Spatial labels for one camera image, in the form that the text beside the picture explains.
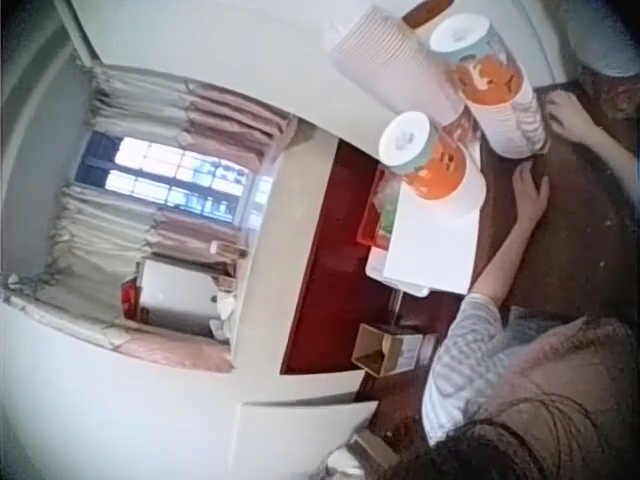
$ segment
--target small box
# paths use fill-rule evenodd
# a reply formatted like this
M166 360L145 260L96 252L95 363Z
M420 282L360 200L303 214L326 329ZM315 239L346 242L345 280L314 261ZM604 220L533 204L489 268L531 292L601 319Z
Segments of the small box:
M351 361L376 378L413 370L424 335L410 328L360 325Z

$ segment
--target hand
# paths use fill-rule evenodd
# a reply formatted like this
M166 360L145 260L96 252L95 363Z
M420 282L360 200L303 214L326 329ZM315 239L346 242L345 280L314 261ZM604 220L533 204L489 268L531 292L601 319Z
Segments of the hand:
M532 165L533 162L524 162L518 165L513 173L513 192L518 211L517 224L528 231L533 231L549 204L549 177L542 179L540 190L538 190L531 175Z
M587 143L595 123L572 93L558 90L547 95L545 110L551 128L576 143Z

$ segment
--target dark wood tabletop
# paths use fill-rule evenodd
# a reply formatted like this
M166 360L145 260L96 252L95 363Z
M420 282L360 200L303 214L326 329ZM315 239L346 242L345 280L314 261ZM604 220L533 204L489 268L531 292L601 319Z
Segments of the dark wood tabletop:
M637 120L611 120L576 84L578 95L598 125L629 150L638 150ZM616 314L637 305L637 228L628 202L611 172L581 145L550 133L551 147L534 157L537 181L548 175L549 207L536 229L515 279L509 305L558 314ZM511 176L518 161L500 158L483 141L482 171L487 199L480 213L474 275L479 275L516 219Z

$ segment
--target striped shirt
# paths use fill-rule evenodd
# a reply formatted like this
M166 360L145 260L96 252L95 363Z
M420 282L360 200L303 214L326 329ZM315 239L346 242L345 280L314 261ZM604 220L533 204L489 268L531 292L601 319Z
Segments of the striped shirt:
M514 360L538 336L557 325L514 318L505 328L489 298L467 295L427 380L422 418L429 443L442 440L472 419Z

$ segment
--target woman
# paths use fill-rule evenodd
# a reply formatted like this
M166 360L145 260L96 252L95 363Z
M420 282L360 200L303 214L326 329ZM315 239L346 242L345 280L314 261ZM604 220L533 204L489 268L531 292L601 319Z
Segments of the woman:
M593 149L637 198L634 157L567 92L547 99L552 128ZM635 466L638 351L615 319L561 325L498 309L547 207L531 163L513 176L517 222L471 288L435 356L423 400L431 447L386 473L393 479L605 479Z

